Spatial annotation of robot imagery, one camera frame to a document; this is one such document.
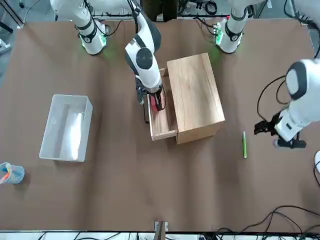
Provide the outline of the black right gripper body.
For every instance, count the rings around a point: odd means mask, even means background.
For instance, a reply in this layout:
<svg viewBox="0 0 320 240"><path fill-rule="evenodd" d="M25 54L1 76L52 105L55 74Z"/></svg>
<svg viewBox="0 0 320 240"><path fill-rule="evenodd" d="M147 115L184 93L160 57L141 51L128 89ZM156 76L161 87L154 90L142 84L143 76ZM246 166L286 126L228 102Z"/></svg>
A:
<svg viewBox="0 0 320 240"><path fill-rule="evenodd" d="M158 85L158 86L155 86L155 87L147 88L147 94L149 94L149 95L160 96L162 91L163 91L163 86L162 85Z"/></svg>

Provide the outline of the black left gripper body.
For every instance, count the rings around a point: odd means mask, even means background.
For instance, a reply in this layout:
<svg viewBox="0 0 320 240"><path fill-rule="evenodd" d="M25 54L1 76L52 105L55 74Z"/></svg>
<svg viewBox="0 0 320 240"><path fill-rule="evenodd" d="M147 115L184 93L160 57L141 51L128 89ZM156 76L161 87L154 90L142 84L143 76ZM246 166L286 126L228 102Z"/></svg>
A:
<svg viewBox="0 0 320 240"><path fill-rule="evenodd" d="M277 112L271 119L271 132L272 133L276 133L276 129L275 126L279 123L280 119L281 119L281 112Z"/></svg>

